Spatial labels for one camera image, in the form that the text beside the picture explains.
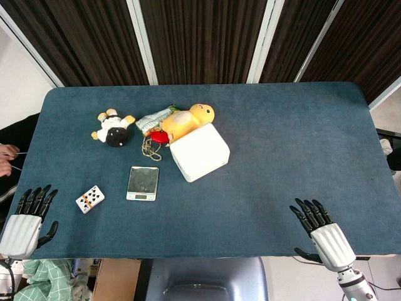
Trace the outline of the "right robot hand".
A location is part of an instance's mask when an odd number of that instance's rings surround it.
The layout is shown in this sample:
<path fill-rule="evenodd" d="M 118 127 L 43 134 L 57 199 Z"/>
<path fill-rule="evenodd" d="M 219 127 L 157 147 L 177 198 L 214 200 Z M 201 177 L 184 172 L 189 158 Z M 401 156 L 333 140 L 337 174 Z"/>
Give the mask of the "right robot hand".
<path fill-rule="evenodd" d="M 295 252 L 305 260 L 321 263 L 332 272 L 351 268 L 357 257 L 326 208 L 315 199 L 302 201 L 296 198 L 295 201 L 298 205 L 291 205 L 289 208 L 317 250 L 316 253 L 307 253 L 301 248 L 295 248 Z"/>

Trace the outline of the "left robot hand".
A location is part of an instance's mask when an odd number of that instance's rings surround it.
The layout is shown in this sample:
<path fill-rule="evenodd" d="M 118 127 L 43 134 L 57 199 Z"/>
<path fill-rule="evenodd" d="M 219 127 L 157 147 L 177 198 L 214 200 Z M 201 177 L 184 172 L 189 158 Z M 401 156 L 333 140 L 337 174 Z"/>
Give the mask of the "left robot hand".
<path fill-rule="evenodd" d="M 41 229 L 53 198 L 58 190 L 51 185 L 28 189 L 24 192 L 6 223 L 1 238 L 1 256 L 10 260 L 28 259 L 35 250 L 47 244 L 55 236 L 59 222 L 54 221 L 47 234 L 41 236 Z"/>

